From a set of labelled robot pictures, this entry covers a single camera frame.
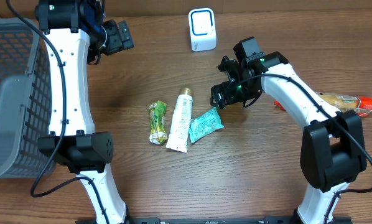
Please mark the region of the teal snack packet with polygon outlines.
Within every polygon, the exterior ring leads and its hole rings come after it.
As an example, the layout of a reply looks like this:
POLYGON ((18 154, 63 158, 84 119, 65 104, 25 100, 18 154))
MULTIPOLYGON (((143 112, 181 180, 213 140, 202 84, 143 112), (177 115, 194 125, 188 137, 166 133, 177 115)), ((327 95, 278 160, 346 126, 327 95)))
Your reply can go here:
POLYGON ((199 139, 222 128, 224 128, 224 126, 221 123, 220 115, 216 108, 212 108, 191 122, 189 129, 190 141, 193 144, 199 139))

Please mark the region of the white tube gold cap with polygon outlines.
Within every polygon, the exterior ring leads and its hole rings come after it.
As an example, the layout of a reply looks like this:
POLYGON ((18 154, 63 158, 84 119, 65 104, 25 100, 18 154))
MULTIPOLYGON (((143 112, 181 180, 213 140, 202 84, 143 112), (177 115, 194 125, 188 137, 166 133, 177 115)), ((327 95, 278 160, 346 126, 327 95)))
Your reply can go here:
POLYGON ((172 115, 167 149, 186 153, 188 134, 192 120, 193 91, 181 88, 172 115))

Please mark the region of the green snack packet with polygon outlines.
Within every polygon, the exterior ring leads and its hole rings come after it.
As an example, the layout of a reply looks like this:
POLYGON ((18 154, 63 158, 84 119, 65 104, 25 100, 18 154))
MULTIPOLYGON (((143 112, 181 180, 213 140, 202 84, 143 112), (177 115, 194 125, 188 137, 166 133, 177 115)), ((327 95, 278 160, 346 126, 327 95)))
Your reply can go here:
POLYGON ((167 104, 162 101, 156 101, 149 105, 149 121, 151 132, 149 140, 153 144, 163 145, 168 139, 164 126, 164 115, 167 104))

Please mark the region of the orange spaghetti package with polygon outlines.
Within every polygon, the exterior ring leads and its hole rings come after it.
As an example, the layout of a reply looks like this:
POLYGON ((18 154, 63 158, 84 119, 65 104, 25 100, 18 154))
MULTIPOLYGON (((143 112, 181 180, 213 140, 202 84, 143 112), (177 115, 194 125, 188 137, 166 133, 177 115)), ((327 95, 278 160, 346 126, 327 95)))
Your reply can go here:
POLYGON ((341 95, 337 93, 317 92, 318 96, 340 111, 355 111, 360 117, 372 112, 372 98, 364 96, 341 95))

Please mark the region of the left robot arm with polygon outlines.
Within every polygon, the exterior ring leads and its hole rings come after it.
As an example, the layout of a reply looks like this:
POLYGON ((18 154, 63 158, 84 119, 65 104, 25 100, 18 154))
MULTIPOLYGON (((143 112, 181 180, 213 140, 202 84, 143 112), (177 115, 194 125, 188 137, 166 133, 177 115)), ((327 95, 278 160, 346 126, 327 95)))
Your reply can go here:
POLYGON ((88 97, 87 66, 134 46, 127 23, 106 21, 104 10, 102 1, 40 1, 35 8, 49 53, 52 94, 49 133, 37 147, 83 184, 96 223, 131 223, 111 171, 112 135, 96 132, 88 97))

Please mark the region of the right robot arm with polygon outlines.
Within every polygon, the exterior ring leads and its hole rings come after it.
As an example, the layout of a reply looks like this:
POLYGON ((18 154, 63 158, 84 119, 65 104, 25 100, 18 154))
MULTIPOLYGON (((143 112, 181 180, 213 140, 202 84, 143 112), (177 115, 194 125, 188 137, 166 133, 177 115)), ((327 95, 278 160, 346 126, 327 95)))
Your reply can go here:
POLYGON ((254 37, 240 41, 233 51, 235 59, 224 56, 217 66, 228 81, 211 88, 210 104, 223 109, 242 103, 246 108, 266 93, 302 130, 300 167, 308 186, 287 222, 351 223, 351 218, 335 218, 333 211, 341 194, 367 167, 360 117, 323 100, 299 78, 285 56, 260 51, 254 37))

